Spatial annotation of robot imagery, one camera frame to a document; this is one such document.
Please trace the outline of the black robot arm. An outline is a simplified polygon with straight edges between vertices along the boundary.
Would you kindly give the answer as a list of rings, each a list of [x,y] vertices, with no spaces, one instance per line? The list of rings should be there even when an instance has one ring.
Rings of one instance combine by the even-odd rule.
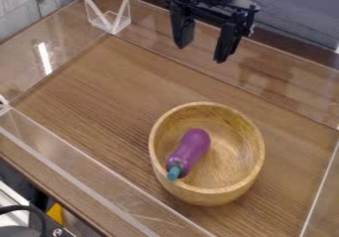
[[[251,0],[168,0],[175,45],[184,49],[195,39],[200,20],[220,28],[213,61],[223,63],[237,49],[243,37],[255,30],[257,4]]]

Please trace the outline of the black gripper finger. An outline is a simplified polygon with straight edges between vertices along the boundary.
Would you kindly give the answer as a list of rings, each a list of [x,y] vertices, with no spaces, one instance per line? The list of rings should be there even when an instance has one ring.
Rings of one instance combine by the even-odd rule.
[[[195,19],[189,7],[175,2],[169,4],[171,26],[175,45],[185,48],[193,41]]]
[[[228,56],[235,53],[240,38],[240,27],[233,22],[227,22],[221,27],[215,49],[213,60],[216,63],[223,63]]]

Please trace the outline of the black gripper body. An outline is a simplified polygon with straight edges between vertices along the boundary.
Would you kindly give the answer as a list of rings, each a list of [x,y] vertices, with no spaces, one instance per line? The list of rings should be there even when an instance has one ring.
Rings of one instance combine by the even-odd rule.
[[[191,8],[195,20],[215,26],[233,22],[243,36],[252,34],[259,7],[251,0],[169,0],[169,4],[172,2]]]

